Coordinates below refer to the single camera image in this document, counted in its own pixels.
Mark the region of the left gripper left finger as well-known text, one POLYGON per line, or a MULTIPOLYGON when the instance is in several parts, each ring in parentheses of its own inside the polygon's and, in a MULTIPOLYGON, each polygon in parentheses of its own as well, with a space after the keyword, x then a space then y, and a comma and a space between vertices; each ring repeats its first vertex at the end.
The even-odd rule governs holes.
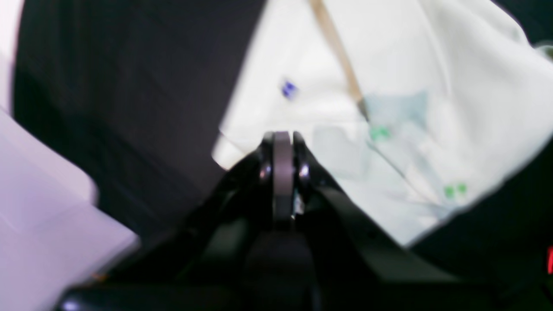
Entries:
POLYGON ((247 311, 243 284, 257 237, 274 228, 274 133, 228 171, 178 232, 102 281, 74 287, 58 311, 247 311))

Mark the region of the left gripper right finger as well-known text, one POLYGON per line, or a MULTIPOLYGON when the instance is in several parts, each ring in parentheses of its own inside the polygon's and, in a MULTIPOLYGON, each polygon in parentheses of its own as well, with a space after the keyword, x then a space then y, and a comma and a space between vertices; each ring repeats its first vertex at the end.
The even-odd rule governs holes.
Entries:
POLYGON ((547 248, 528 232, 484 224, 481 206, 414 248, 394 242, 316 161, 302 136, 274 133, 274 227, 307 238, 323 284, 313 305, 376 311, 550 311, 547 248))

